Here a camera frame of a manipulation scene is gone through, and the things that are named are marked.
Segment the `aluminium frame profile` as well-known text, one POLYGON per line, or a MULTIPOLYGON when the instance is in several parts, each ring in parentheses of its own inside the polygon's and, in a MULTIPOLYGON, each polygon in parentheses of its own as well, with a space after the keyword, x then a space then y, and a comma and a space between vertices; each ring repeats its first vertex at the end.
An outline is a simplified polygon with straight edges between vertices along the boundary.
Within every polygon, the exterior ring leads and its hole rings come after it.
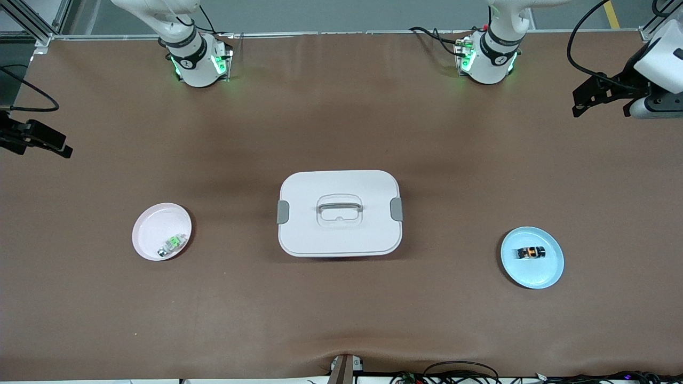
POLYGON ((75 0, 0 0, 0 41, 48 46, 61 34, 75 0))
POLYGON ((652 37, 669 20, 678 20, 683 23, 683 0, 650 0, 653 17, 639 27, 640 36, 643 42, 651 41, 652 37))

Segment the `metal table clamp bracket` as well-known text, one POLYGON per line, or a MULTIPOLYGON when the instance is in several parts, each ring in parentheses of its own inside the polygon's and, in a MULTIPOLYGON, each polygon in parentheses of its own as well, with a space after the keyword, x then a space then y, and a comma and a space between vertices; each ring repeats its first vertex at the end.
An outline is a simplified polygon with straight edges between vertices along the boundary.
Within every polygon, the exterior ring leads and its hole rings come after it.
POLYGON ((358 374, 363 371, 361 357, 350 354, 338 355, 332 360, 327 384, 359 384, 358 374))

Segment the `light blue round plate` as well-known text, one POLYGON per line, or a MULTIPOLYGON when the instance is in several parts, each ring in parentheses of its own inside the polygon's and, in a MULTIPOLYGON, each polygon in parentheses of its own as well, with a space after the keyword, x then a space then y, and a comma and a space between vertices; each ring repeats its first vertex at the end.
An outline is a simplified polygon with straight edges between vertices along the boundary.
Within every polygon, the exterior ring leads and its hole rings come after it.
POLYGON ((507 275, 527 289, 548 289, 560 280, 565 270, 561 246, 551 234, 540 228, 512 229, 503 238, 499 255, 507 275), (517 259, 517 249, 524 246, 543 246, 546 258, 517 259))

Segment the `silver table edge rail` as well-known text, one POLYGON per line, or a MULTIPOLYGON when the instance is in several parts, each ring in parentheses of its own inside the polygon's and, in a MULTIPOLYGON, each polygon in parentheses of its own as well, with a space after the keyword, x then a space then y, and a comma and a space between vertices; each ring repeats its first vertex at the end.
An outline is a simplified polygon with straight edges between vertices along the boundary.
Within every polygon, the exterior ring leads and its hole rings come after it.
MULTIPOLYGON (((580 29, 580 32, 586 33, 617 33, 617 32, 635 32, 637 36, 643 37, 644 33, 641 28, 622 28, 622 29, 580 29)), ((354 35, 407 35, 414 34, 410 30, 368 30, 368 31, 354 31, 354 32, 319 32, 319 31, 296 31, 296 32, 282 32, 282 33, 220 33, 218 37, 227 39, 244 39, 244 38, 281 38, 281 37, 297 37, 297 36, 354 36, 354 35)), ((53 35, 50 41, 155 41, 158 36, 155 34, 124 34, 124 35, 53 35)))

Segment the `white lidded storage box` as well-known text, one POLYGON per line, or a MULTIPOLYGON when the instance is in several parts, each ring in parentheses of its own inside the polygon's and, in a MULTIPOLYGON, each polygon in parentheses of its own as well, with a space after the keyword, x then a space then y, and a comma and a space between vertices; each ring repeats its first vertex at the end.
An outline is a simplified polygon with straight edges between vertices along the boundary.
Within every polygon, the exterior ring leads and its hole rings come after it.
POLYGON ((283 251, 299 258, 347 258, 386 255, 398 248, 403 222, 390 216, 390 200, 400 187, 383 170, 298 172, 287 177, 280 199, 290 204, 290 218, 278 225, 283 251), (354 202, 351 209, 317 211, 317 205, 354 202))

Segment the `pink round plate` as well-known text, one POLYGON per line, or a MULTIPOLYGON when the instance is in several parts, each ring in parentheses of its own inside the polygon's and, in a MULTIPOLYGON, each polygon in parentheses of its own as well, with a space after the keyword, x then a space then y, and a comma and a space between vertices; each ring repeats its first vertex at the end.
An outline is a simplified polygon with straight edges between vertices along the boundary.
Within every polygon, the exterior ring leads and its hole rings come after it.
POLYGON ((186 209, 174 203, 159 203, 146 209, 132 229, 132 245, 134 250, 150 261, 166 261, 174 258, 188 245, 193 232, 193 222, 186 209), (157 250, 164 241, 176 234, 185 234, 186 243, 173 255, 160 258, 157 250))

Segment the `green and silver switch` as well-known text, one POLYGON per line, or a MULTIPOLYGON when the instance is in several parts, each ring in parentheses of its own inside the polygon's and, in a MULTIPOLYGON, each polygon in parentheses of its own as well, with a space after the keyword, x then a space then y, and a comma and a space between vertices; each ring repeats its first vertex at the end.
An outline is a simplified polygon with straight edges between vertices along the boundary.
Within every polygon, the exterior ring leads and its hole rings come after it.
POLYGON ((163 245, 157 250, 157 255, 160 258, 165 258, 170 255, 173 255, 177 251, 181 250, 181 248, 185 245, 186 243, 186 235, 185 234, 176 234, 174 236, 169 237, 164 241, 163 245))

